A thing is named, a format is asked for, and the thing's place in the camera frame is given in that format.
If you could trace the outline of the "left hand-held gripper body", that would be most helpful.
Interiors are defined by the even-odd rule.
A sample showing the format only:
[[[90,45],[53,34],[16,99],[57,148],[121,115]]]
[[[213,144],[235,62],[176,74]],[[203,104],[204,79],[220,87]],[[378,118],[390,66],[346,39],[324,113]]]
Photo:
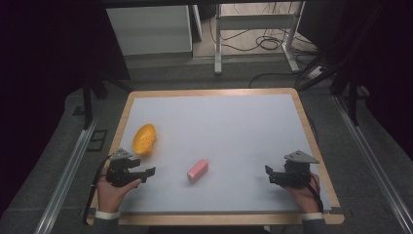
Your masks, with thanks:
[[[115,187],[123,187],[134,181],[128,168],[128,160],[134,160],[125,149],[119,148],[109,157],[109,168],[106,172],[106,180]]]

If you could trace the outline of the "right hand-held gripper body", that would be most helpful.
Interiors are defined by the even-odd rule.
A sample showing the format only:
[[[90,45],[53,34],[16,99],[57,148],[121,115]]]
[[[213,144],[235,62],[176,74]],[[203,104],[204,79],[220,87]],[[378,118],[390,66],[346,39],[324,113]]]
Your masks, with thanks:
[[[284,156],[284,172],[274,172],[273,175],[286,176],[286,186],[303,188],[311,182],[311,164],[318,164],[319,160],[313,156],[296,150]]]

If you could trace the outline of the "person's right hand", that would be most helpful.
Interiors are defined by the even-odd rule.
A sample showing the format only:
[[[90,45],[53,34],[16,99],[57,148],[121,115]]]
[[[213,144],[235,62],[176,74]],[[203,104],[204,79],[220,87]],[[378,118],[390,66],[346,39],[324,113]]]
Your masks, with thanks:
[[[320,192],[319,176],[311,174],[311,177],[311,187],[316,192]],[[302,214],[315,214],[320,212],[320,208],[316,202],[316,198],[314,197],[313,193],[309,188],[305,187],[298,189],[289,186],[284,186],[283,189],[285,189],[293,197],[296,205],[298,206]]]

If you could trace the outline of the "person's left hand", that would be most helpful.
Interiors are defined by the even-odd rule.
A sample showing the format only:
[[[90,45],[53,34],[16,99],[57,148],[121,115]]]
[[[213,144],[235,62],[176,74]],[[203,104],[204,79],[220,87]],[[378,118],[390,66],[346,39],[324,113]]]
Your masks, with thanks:
[[[136,179],[123,187],[116,187],[110,184],[106,179],[107,167],[104,167],[96,184],[98,210],[100,212],[114,214],[119,211],[119,208],[124,200],[124,197],[133,189],[137,188],[141,180]]]

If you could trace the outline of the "yellow plastic bowl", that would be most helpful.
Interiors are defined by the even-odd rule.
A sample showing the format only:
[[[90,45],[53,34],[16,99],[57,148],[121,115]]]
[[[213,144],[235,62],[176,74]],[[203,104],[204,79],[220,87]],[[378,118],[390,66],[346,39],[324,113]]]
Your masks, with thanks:
[[[132,150],[140,156],[151,156],[156,140],[155,127],[152,124],[145,124],[136,132],[132,141]]]

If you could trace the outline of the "black floor socket plate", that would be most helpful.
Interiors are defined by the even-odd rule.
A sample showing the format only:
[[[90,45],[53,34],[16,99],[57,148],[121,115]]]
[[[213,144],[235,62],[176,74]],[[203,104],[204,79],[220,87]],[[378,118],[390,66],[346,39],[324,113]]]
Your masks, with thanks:
[[[105,144],[107,133],[107,130],[95,130],[90,138],[87,150],[89,152],[101,151]]]

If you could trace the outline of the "pink soap bar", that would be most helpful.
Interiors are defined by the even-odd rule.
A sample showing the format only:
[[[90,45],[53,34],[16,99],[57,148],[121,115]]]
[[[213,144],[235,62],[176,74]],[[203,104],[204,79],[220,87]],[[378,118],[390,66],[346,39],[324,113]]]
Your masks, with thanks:
[[[188,172],[187,177],[191,183],[196,183],[208,171],[208,161],[201,159]]]

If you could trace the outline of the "white table mat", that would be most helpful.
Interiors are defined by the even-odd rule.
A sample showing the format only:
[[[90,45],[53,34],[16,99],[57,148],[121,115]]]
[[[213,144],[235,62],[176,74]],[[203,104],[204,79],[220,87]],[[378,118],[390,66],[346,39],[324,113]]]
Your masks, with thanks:
[[[125,197],[122,211],[296,211],[293,198],[265,172],[265,166],[282,171],[291,152],[311,151],[292,96],[137,97],[121,147],[131,150],[145,124],[155,127],[157,140],[141,166],[156,172]],[[187,172],[201,159],[208,161],[208,171],[191,183]]]

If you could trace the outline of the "black stand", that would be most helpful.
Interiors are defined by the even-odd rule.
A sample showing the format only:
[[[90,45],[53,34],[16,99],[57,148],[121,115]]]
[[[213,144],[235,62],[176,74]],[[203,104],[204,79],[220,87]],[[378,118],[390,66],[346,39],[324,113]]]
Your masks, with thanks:
[[[340,63],[337,76],[329,90],[334,96],[339,96],[344,92],[346,87],[348,87],[349,95],[348,116],[353,124],[357,126],[357,70],[349,59]]]
[[[107,81],[116,87],[126,91],[127,93],[133,92],[133,88],[124,84],[123,82],[110,77],[103,72],[98,71],[92,75],[86,75],[83,81],[83,101],[85,107],[85,124],[84,129],[88,130],[94,119],[93,116],[93,106],[92,106],[92,94],[94,94],[98,99],[104,99],[108,96],[108,91],[103,84]]]

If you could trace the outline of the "white power strip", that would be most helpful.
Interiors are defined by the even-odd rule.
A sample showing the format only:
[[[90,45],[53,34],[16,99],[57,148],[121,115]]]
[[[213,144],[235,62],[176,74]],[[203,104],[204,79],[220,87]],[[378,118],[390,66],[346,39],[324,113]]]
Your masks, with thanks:
[[[326,68],[323,66],[317,66],[316,68],[314,68],[309,74],[308,74],[308,78],[310,80],[317,78],[318,76],[320,76],[323,72],[326,71]]]

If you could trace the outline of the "white cabinet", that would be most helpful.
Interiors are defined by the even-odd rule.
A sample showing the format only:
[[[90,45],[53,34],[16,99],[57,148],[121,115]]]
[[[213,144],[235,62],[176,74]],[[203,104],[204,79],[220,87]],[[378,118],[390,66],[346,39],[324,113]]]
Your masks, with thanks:
[[[192,51],[187,6],[116,8],[106,13],[124,56]]]

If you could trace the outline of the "aluminium rail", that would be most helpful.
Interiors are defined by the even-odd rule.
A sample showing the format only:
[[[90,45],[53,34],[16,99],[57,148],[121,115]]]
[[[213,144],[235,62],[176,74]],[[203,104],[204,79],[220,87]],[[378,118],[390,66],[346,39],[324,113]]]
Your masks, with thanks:
[[[38,222],[34,234],[51,234],[71,183],[86,152],[97,121],[98,118],[93,118],[87,128],[84,129],[78,137],[69,160],[56,185],[56,189]]]
[[[344,123],[349,129],[353,139],[357,144],[357,147],[359,148],[361,155],[366,161],[368,168],[373,174],[383,195],[390,205],[395,218],[397,219],[399,225],[403,230],[403,233],[413,234],[413,215],[407,208],[406,203],[403,201],[402,197],[385,173],[383,167],[376,157],[376,154],[373,152],[360,127],[357,126],[350,118],[346,103],[340,97],[333,97],[332,99],[337,104]]]

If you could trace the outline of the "white metal desk frame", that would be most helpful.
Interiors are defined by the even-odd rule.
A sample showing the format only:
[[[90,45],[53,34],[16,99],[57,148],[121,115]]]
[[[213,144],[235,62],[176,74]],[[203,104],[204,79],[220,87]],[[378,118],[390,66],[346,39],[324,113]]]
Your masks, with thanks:
[[[262,15],[240,15],[222,16],[221,5],[216,5],[215,15],[215,52],[214,73],[222,73],[221,56],[221,31],[242,29],[287,29],[286,41],[282,43],[282,50],[292,72],[298,72],[299,66],[292,54],[292,41],[301,18],[304,2],[300,1],[293,14],[262,14]]]

